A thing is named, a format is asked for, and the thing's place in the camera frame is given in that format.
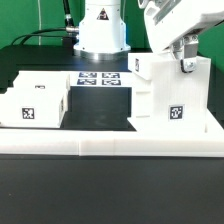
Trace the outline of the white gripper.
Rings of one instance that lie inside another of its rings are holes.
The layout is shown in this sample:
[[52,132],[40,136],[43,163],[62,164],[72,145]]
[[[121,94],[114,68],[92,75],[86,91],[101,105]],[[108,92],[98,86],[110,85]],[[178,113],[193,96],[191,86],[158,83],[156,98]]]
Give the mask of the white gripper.
[[224,0],[137,0],[154,53],[172,45],[181,71],[197,67],[198,36],[224,20]]

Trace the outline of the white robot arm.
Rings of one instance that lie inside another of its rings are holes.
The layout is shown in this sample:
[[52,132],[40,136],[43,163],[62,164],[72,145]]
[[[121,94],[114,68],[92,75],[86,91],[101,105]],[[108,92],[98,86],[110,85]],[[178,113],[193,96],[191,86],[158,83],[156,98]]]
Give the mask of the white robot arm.
[[[137,0],[151,50],[168,50],[184,73],[196,69],[198,35],[224,22],[224,0]],[[74,51],[97,60],[103,54],[130,49],[126,24],[120,16],[121,0],[85,0]]]

